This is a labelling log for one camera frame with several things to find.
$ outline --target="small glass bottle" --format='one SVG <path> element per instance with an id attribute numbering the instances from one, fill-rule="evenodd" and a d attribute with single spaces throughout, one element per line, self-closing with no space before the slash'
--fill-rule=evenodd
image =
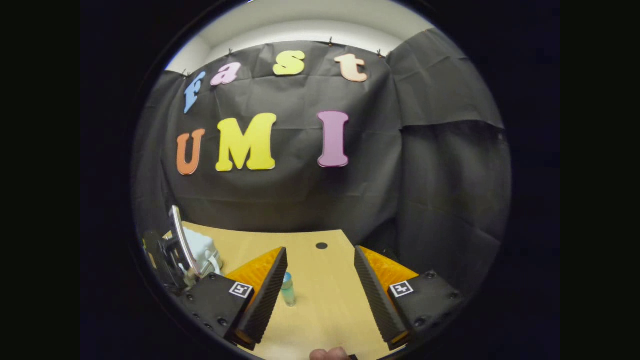
<path id="1" fill-rule="evenodd" d="M 293 306 L 296 304 L 296 296 L 293 292 L 293 278 L 288 272 L 284 274 L 281 292 L 287 306 Z"/>

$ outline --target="table surface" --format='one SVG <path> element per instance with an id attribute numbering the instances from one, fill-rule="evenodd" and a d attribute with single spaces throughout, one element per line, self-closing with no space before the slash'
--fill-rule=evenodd
<path id="1" fill-rule="evenodd" d="M 262 342 L 254 351 L 239 348 L 267 360 L 308 359 L 314 349 L 333 347 L 343 347 L 360 360 L 392 353 L 353 266 L 355 249 L 342 231 L 246 233 L 189 222 L 183 226 L 213 239 L 224 262 L 223 274 L 277 247 L 287 248 L 296 305 L 287 306 L 280 296 Z M 316 248 L 321 242 L 326 249 Z"/>

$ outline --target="black cloth backdrop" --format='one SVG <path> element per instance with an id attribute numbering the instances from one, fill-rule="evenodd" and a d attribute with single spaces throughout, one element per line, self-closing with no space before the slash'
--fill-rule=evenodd
<path id="1" fill-rule="evenodd" d="M 295 76 L 276 76 L 282 51 L 305 53 Z M 365 61 L 363 83 L 344 79 L 333 59 Z M 226 85 L 209 81 L 242 64 Z M 184 114 L 184 91 L 202 71 L 198 99 Z M 322 168 L 317 113 L 347 113 L 349 164 Z M 277 116 L 273 170 L 218 172 L 218 122 L 245 132 L 259 113 Z M 204 128 L 200 163 L 176 167 L 177 137 Z M 191 157 L 191 142 L 187 160 Z M 147 101 L 134 144 L 136 226 L 169 230 L 168 207 L 183 220 L 238 231 L 341 229 L 354 245 L 392 249 L 417 272 L 434 268 L 461 291 L 477 289 L 500 245 L 508 216 L 511 167 L 504 128 L 473 65 L 441 32 L 415 35 L 387 58 L 319 42 L 265 44 L 220 58 L 189 76 L 165 72 Z"/>

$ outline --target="screw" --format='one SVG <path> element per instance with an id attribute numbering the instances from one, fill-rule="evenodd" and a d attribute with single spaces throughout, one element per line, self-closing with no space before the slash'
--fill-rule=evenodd
<path id="1" fill-rule="evenodd" d="M 425 323 L 424 318 L 418 318 L 418 319 L 415 319 L 415 321 L 413 322 L 413 326 L 420 327 L 420 326 L 423 326 L 424 323 Z"/>

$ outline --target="person's finger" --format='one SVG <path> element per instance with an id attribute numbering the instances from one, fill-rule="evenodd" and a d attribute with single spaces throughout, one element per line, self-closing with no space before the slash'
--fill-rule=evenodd
<path id="1" fill-rule="evenodd" d="M 309 354 L 309 360 L 328 360 L 328 359 L 329 359 L 329 354 L 327 353 L 326 350 L 323 350 L 321 348 L 317 348 L 311 351 L 311 354 Z"/>
<path id="2" fill-rule="evenodd" d="M 349 360 L 347 352 L 342 347 L 335 347 L 327 352 L 331 360 Z"/>

